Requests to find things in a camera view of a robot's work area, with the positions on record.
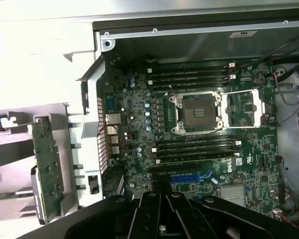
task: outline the capacitor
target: capacitor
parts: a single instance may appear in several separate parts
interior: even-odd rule
[[[248,172],[244,172],[244,176],[245,176],[245,178],[247,178],[247,179],[249,179],[249,178],[251,177],[250,173],[248,173]]]

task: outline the ventilation grille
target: ventilation grille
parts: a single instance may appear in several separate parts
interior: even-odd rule
[[[108,167],[108,155],[106,150],[106,137],[105,137],[105,119],[103,114],[102,99],[98,97],[98,114],[99,114],[99,136],[98,136],[98,153],[100,162],[101,174]]]

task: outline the motherboard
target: motherboard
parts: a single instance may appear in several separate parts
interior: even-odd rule
[[[125,194],[159,180],[273,217],[279,206],[271,62],[152,64],[117,71],[103,93],[108,155]]]

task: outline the circuit board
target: circuit board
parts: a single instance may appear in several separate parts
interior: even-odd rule
[[[49,121],[39,121],[31,127],[37,164],[38,180],[35,183],[39,187],[39,195],[35,195],[35,198],[39,198],[43,208],[43,215],[37,214],[39,220],[48,223],[60,211],[64,191],[62,172]]]
[[[278,201],[274,79],[270,62],[157,64],[117,72],[104,93],[109,155],[125,193],[214,195],[273,217]]]

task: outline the screw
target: screw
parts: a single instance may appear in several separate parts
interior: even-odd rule
[[[115,200],[116,203],[122,203],[125,201],[125,198],[118,198],[117,200]]]
[[[156,193],[149,193],[149,197],[153,198],[156,196]]]
[[[215,200],[213,198],[205,198],[205,201],[207,203],[213,203],[213,202],[215,202]]]
[[[180,193],[172,193],[171,196],[173,198],[179,198],[180,197]]]

